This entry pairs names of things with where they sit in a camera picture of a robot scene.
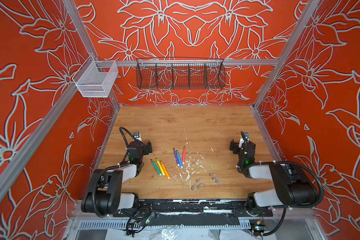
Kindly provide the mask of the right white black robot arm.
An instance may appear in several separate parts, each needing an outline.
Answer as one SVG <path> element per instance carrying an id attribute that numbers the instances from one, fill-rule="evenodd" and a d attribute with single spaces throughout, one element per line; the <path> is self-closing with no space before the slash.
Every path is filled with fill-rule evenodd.
<path id="1" fill-rule="evenodd" d="M 308 167 L 289 161 L 256 162 L 256 144 L 241 132 L 238 142 L 230 142 L 230 151 L 238 156 L 238 172 L 248 179 L 272 181 L 270 190 L 253 192 L 246 199 L 246 210 L 257 215 L 266 208 L 311 209 L 324 198 L 324 186 Z"/>

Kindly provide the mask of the green marker pen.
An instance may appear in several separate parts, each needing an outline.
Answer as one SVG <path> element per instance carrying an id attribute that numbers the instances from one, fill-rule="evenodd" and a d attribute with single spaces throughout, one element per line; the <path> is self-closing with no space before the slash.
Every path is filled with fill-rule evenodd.
<path id="1" fill-rule="evenodd" d="M 161 170 L 159 169 L 159 167 L 156 165 L 156 163 L 151 159 L 151 163 L 153 165 L 153 167 L 155 168 L 156 172 L 158 173 L 159 176 L 162 176 L 162 172 Z"/>

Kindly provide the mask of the yellow marker pen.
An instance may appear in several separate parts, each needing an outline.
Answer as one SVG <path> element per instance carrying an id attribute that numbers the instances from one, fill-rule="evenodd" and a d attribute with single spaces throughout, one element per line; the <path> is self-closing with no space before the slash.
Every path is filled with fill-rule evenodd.
<path id="1" fill-rule="evenodd" d="M 164 175 L 165 175 L 164 169 L 163 169 L 160 161 L 159 161 L 157 158 L 156 158 L 156 163 L 157 163 L 157 165 L 158 165 L 158 167 L 159 167 L 159 170 L 160 170 L 162 176 L 164 176 Z"/>

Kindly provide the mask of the blue marker pen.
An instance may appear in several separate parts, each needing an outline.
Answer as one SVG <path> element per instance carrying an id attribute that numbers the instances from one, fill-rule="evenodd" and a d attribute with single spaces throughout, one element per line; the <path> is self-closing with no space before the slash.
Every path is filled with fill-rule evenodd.
<path id="1" fill-rule="evenodd" d="M 179 154 L 179 152 L 177 150 L 176 150 L 176 155 L 177 155 L 177 160 L 178 160 L 180 168 L 183 168 L 183 163 L 182 163 L 180 154 Z"/>

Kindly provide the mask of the orange marker pen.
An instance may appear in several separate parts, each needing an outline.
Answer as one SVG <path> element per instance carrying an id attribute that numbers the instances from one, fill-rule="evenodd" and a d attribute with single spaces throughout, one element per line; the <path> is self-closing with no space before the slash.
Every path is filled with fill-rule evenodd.
<path id="1" fill-rule="evenodd" d="M 164 163 L 163 163 L 162 161 L 160 161 L 160 164 L 161 164 L 161 167 L 162 167 L 162 169 L 163 169 L 163 171 L 164 171 L 164 173 L 165 173 L 166 178 L 167 178 L 167 179 L 170 179 L 170 175 L 169 175 L 169 173 L 168 173 L 168 171 L 167 171 Z"/>

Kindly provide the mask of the pink marker pen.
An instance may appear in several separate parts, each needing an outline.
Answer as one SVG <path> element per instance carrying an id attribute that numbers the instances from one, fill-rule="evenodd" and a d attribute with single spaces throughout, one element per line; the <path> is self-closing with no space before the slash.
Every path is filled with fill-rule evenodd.
<path id="1" fill-rule="evenodd" d="M 183 146 L 183 153 L 182 153 L 182 163 L 185 164 L 186 160 L 186 147 Z"/>

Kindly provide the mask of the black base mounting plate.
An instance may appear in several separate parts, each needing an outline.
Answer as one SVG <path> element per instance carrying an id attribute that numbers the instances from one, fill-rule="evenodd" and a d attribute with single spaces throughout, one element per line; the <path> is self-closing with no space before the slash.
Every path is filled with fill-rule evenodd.
<path id="1" fill-rule="evenodd" d="M 250 212 L 245 199 L 140 199 L 137 207 L 149 206 L 157 214 L 232 214 L 235 217 L 272 217 L 270 207 Z"/>

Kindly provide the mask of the purple marker pen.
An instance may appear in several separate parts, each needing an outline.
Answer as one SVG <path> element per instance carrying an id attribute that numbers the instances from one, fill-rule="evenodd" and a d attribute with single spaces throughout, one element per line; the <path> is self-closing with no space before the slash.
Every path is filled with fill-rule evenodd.
<path id="1" fill-rule="evenodd" d="M 176 164 L 177 164 L 177 166 L 180 166 L 177 151 L 175 150 L 175 148 L 173 148 L 173 152 L 174 152 L 174 157 L 175 157 L 175 160 L 176 160 Z"/>

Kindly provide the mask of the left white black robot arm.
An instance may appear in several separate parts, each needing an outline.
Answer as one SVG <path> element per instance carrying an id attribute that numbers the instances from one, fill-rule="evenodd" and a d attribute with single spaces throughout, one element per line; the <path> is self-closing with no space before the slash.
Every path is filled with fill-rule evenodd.
<path id="1" fill-rule="evenodd" d="M 115 215 L 122 210 L 136 210 L 139 197 L 136 193 L 123 193 L 123 183 L 141 173 L 144 156 L 153 152 L 150 141 L 143 143 L 140 133 L 131 133 L 124 127 L 119 131 L 126 144 L 126 154 L 121 163 L 105 169 L 96 169 L 81 202 L 83 213 L 99 218 Z"/>

